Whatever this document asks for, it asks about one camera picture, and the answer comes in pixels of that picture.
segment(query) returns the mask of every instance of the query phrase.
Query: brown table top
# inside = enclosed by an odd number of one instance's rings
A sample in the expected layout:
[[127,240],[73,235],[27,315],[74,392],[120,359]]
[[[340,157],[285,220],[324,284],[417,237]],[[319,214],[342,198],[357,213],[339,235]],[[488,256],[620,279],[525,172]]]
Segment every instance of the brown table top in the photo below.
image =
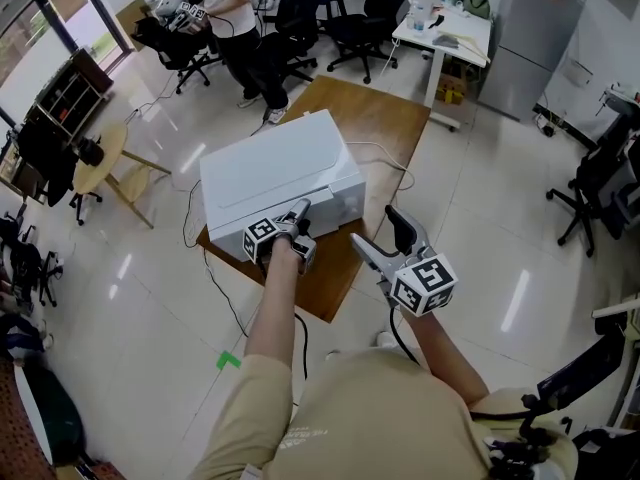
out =
[[[345,142],[377,142],[401,165],[408,166],[429,119],[429,109],[390,94],[325,76],[316,77],[291,106],[283,123],[305,112],[328,109]],[[375,237],[403,172],[392,168],[380,148],[350,146],[367,181],[364,216],[338,231],[316,239],[318,249],[311,270],[300,279],[296,305],[325,322],[331,322],[360,269],[362,261],[351,247],[351,233]],[[206,226],[197,243],[236,270],[264,284],[259,269],[240,262],[209,241]]]

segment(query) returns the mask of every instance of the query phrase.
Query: black office chair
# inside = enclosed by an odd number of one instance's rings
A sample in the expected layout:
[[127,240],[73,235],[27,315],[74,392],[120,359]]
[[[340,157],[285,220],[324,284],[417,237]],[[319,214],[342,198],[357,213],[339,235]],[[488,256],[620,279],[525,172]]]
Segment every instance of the black office chair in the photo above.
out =
[[[351,59],[360,58],[366,71],[364,83],[371,83],[368,57],[387,60],[388,55],[380,51],[385,40],[391,40],[391,34],[398,26],[396,15],[405,0],[366,0],[364,14],[347,14],[344,1],[338,2],[340,16],[325,22],[326,32],[331,36],[340,51],[340,57],[327,67],[332,72],[335,66]],[[391,67],[398,67],[398,60],[391,58]]]
[[608,182],[628,159],[623,153],[630,135],[640,129],[640,112],[629,107],[609,127],[598,140],[598,148],[585,155],[576,171],[576,177],[569,182],[574,198],[552,188],[546,194],[550,201],[557,197],[574,210],[574,217],[565,233],[558,239],[562,247],[573,229],[582,223],[587,235],[587,257],[595,252],[592,219],[600,219],[609,234],[618,240],[625,227],[625,219],[614,202],[615,187]]
[[220,56],[211,58],[209,53],[200,52],[205,48],[211,51],[214,47],[210,37],[212,34],[210,29],[193,35],[171,32],[156,18],[149,17],[136,22],[136,31],[131,34],[131,37],[157,51],[158,58],[166,69],[178,72],[180,83],[176,88],[176,94],[182,94],[182,86],[196,72],[204,78],[204,85],[211,85],[202,68],[221,62],[222,58]]
[[300,68],[318,67],[315,58],[306,57],[309,49],[318,41],[316,11],[321,0],[281,0],[276,18],[276,30],[263,38],[263,44],[272,53],[274,62],[284,81],[296,76],[307,82],[313,78]]

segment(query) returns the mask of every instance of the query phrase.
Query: wooden table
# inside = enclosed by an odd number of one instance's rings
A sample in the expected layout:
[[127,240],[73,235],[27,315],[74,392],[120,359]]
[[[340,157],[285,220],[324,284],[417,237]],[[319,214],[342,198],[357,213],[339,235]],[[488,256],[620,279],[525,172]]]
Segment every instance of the wooden table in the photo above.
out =
[[[345,142],[377,142],[401,165],[408,166],[429,119],[429,109],[411,101],[359,85],[318,76],[291,106],[283,123],[305,112],[328,109]],[[300,279],[296,305],[331,322],[360,269],[362,261],[349,235],[375,237],[389,204],[400,185],[403,172],[389,166],[386,155],[370,145],[350,146],[353,157],[367,180],[364,217],[342,226],[335,233],[319,237],[316,259]],[[240,262],[209,241],[205,226],[197,243],[236,270],[264,284],[258,268]]]
[[[157,164],[149,162],[133,153],[124,150],[127,143],[128,129],[124,123],[112,124],[100,135],[100,147],[104,151],[104,158],[97,166],[87,165],[78,162],[73,178],[73,188],[78,194],[88,194],[96,189],[102,181],[106,181],[118,198],[126,204],[136,216],[147,226],[153,229],[153,225],[138,210],[135,205],[136,200],[142,195],[149,184],[149,167],[166,174],[171,171]],[[111,171],[115,167],[120,156],[125,156],[134,160],[138,165],[132,167],[118,181]]]

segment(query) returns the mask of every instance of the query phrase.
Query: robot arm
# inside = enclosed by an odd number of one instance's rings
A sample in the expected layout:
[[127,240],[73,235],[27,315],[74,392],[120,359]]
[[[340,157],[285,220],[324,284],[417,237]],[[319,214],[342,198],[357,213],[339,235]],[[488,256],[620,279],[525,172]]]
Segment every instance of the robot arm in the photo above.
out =
[[263,267],[271,258],[276,239],[286,236],[291,248],[302,258],[300,275],[306,274],[316,254],[316,242],[306,236],[308,221],[304,218],[311,202],[300,199],[285,215],[275,220],[265,217],[244,230],[242,247],[249,259]]
[[362,260],[381,275],[378,283],[389,306],[402,305],[416,316],[446,306],[458,282],[443,254],[436,254],[425,229],[393,206],[385,208],[393,224],[397,251],[390,254],[355,233],[351,243]]

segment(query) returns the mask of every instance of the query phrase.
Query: cable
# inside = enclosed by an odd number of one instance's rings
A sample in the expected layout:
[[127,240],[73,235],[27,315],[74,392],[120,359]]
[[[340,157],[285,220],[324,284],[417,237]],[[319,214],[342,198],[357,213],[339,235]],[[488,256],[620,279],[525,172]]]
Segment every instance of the cable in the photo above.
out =
[[166,84],[164,84],[164,87],[163,87],[163,88],[162,88],[162,90],[160,91],[160,95],[159,95],[155,100],[153,100],[151,103],[144,103],[144,104],[140,105],[138,108],[136,108],[136,109],[135,109],[133,112],[131,112],[131,114],[129,114],[129,116],[124,120],[124,124],[127,124],[127,125],[128,125],[128,124],[132,121],[133,117],[134,117],[138,112],[141,112],[141,111],[142,111],[142,109],[143,109],[144,107],[147,107],[147,106],[148,106],[148,107],[149,107],[149,110],[151,110],[151,107],[153,107],[153,106],[154,106],[154,105],[155,105],[159,100],[161,100],[161,99],[169,99],[169,98],[171,98],[171,97],[175,94],[176,90],[178,89],[178,87],[177,87],[177,86],[176,86],[176,88],[171,92],[171,94],[169,94],[168,96],[163,96],[163,95],[162,95],[162,93],[163,93],[164,91],[166,91],[166,90],[167,90],[167,87],[169,86],[169,82],[171,82],[171,79],[173,78],[173,75],[175,75],[175,74],[176,74],[176,72],[175,72],[175,71],[174,71],[173,73],[171,73],[171,75],[169,76],[169,79],[167,80],[167,83],[166,83]]
[[406,172],[411,177],[411,184],[408,187],[398,188],[398,191],[409,190],[410,188],[412,188],[416,184],[416,178],[413,175],[413,173],[407,167],[405,167],[400,162],[398,162],[396,159],[394,159],[382,144],[378,144],[377,142],[368,142],[368,141],[346,142],[346,144],[370,144],[372,146],[377,146],[380,149],[382,149],[382,151],[384,151],[385,154],[389,157],[389,160],[391,160],[391,162],[393,163],[393,167],[394,168]]
[[182,240],[184,240],[184,246],[187,249],[193,249],[194,247],[196,247],[196,245],[198,245],[197,242],[194,242],[193,245],[187,244],[187,234],[186,234],[187,232],[186,232],[186,229],[187,229],[187,219],[189,218],[189,214],[191,213],[191,198],[193,197],[194,190],[196,189],[196,187],[198,185],[200,185],[201,181],[202,180],[198,180],[196,182],[196,184],[193,186],[193,188],[191,189],[191,191],[189,192],[189,206],[187,207],[187,214],[184,216],[184,224],[182,225]]
[[304,330],[304,346],[302,348],[302,369],[304,370],[304,380],[307,380],[307,346],[309,344],[309,329],[307,329],[307,324],[302,319],[298,313],[294,313],[293,316],[296,319],[300,320],[302,324],[302,329]]
[[231,304],[231,299],[229,298],[229,296],[224,292],[224,290],[220,287],[220,285],[218,284],[218,282],[215,280],[215,278],[213,277],[213,270],[211,270],[211,267],[209,266],[209,262],[207,261],[207,251],[206,249],[203,247],[202,248],[202,256],[204,258],[204,264],[207,267],[207,271],[209,272],[209,276],[211,277],[211,281],[213,281],[213,284],[216,285],[216,287],[218,288],[218,290],[220,290],[220,293],[222,295],[224,295],[224,298],[227,299],[227,303],[229,304],[229,308],[231,309],[231,312],[233,313],[233,316],[236,319],[236,322],[238,323],[238,327],[240,327],[240,330],[242,331],[242,334],[245,335],[246,338],[249,337],[249,335],[247,334],[247,331],[244,330],[244,326],[242,325],[242,323],[240,322],[240,318],[238,317],[238,313],[236,313],[236,310],[233,309],[233,304]]
[[384,67],[382,68],[382,71],[380,71],[380,76],[378,77],[378,80],[382,78],[382,75],[384,75],[384,72],[387,69],[389,62],[391,62],[391,58],[393,57],[393,52],[395,52],[396,48],[400,46],[400,39],[395,39],[395,40],[392,40],[391,42],[393,43],[393,49],[391,50],[391,53],[389,54],[389,58],[387,59],[387,62],[385,62]]
[[389,324],[391,326],[391,332],[393,333],[393,337],[396,339],[396,341],[398,342],[398,345],[400,345],[400,348],[404,351],[404,353],[407,354],[407,357],[411,359],[414,363],[419,365],[420,363],[418,363],[416,356],[414,356],[411,353],[409,348],[404,344],[404,341],[402,341],[402,339],[400,338],[400,335],[398,334],[398,329],[396,329],[396,323],[393,321],[394,312],[395,312],[395,309],[391,308],[391,312],[389,313]]
[[209,14],[209,17],[210,18],[215,18],[215,19],[220,20],[220,21],[226,21],[231,26],[231,37],[235,37],[236,28],[233,26],[233,23],[231,23],[229,20],[225,20],[224,18],[221,18],[220,16],[212,16],[211,14]]

